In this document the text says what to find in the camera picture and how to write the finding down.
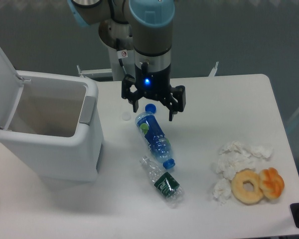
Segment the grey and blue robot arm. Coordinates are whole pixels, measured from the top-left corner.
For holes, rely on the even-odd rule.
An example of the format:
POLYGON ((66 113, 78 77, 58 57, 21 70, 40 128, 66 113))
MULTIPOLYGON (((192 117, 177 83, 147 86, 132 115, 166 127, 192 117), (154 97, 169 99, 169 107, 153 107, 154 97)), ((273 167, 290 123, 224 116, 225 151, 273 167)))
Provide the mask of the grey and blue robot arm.
POLYGON ((166 106, 170 121, 184 110, 185 87, 170 84, 174 1, 70 0, 68 4, 80 24, 106 26, 114 48, 133 48, 135 75, 124 73, 121 94, 134 112, 142 97, 166 106))

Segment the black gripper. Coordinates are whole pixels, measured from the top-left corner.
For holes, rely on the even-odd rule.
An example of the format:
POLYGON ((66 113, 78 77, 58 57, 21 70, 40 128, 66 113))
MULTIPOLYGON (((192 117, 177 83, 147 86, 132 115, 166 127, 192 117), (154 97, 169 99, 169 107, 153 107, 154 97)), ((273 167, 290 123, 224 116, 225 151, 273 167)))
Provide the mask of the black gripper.
POLYGON ((143 63, 140 67, 135 66, 135 78, 130 74, 124 76, 121 97, 133 106, 134 113, 138 111, 138 100, 142 97, 164 103, 169 110, 169 121, 172 121, 178 112, 184 111, 185 86, 170 85, 170 69, 171 66, 168 65, 161 71, 151 72, 148 63, 143 63), (136 88, 134 92, 131 91, 132 86, 136 88))

